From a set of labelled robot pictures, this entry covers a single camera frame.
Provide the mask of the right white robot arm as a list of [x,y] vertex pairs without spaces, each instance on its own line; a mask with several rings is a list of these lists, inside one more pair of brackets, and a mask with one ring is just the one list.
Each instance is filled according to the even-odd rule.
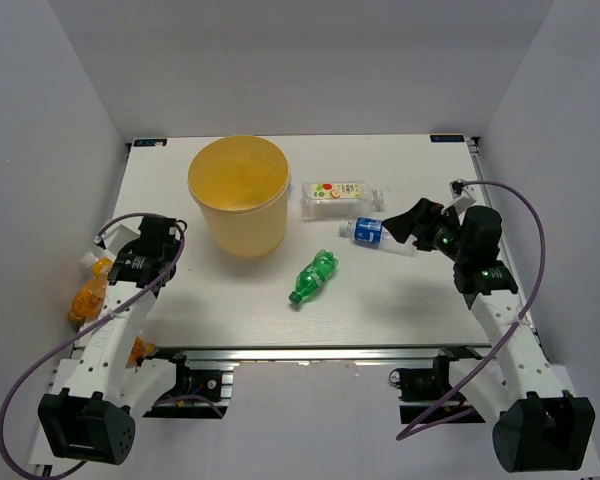
[[491,425],[495,454],[505,471],[580,469],[595,412],[588,398],[572,394],[555,375],[524,322],[517,284],[498,258],[500,214],[480,205],[458,213],[422,198],[383,226],[397,242],[436,250],[452,261],[455,287],[492,345],[485,356],[437,358],[431,384],[441,398],[398,437],[429,428],[428,417],[462,395]]

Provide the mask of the orange juice bottle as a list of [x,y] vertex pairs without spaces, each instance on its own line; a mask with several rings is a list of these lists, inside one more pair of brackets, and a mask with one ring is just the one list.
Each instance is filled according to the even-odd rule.
[[103,306],[108,281],[105,277],[92,278],[85,282],[72,301],[68,318],[74,323],[81,323],[97,316]]

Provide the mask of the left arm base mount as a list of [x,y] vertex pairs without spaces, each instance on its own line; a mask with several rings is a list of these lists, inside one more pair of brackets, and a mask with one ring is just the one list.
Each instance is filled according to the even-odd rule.
[[146,360],[166,360],[176,365],[175,385],[162,394],[160,405],[153,406],[145,418],[218,419],[215,410],[205,401],[167,399],[196,395],[207,399],[225,414],[233,387],[236,364],[203,359],[194,350],[163,349],[153,352]]

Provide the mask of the clear bottle apple label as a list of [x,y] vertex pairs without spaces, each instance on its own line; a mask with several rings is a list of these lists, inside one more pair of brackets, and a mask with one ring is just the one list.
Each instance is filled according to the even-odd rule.
[[302,184],[301,215],[305,221],[347,220],[384,209],[382,190],[362,181],[326,181]]

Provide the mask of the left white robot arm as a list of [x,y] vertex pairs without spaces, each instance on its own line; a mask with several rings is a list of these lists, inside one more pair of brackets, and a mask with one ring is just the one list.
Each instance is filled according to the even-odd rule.
[[86,328],[88,342],[68,380],[38,406],[54,456],[120,465],[137,419],[162,394],[179,399],[189,392],[186,369],[167,360],[130,361],[160,290],[175,274],[184,229],[174,218],[147,215],[136,232],[121,228],[103,238],[115,259],[100,316]]

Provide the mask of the green plastic bottle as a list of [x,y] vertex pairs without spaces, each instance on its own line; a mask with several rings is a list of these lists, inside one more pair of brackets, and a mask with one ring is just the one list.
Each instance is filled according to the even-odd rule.
[[338,259],[332,252],[320,250],[312,261],[297,275],[294,289],[289,295],[290,303],[299,307],[315,297],[334,275]]

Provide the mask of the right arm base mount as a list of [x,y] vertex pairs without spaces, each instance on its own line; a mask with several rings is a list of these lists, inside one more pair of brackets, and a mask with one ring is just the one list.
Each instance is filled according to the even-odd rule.
[[[459,360],[481,360],[481,355],[469,347],[443,348],[433,358],[428,367],[395,368],[388,375],[389,384],[399,392],[400,420],[403,425],[409,424],[428,406],[451,389],[449,383],[449,364]],[[484,419],[467,403],[466,398],[457,393],[451,400],[439,407],[424,424],[432,423],[452,415],[463,413],[464,416],[453,420],[453,423],[483,423]]]

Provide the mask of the clear bottle blue label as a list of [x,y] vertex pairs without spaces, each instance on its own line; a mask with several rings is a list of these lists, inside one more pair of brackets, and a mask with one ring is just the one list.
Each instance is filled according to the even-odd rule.
[[408,242],[399,243],[379,219],[358,217],[354,220],[342,221],[338,227],[338,234],[354,245],[367,249],[414,257],[415,247]]

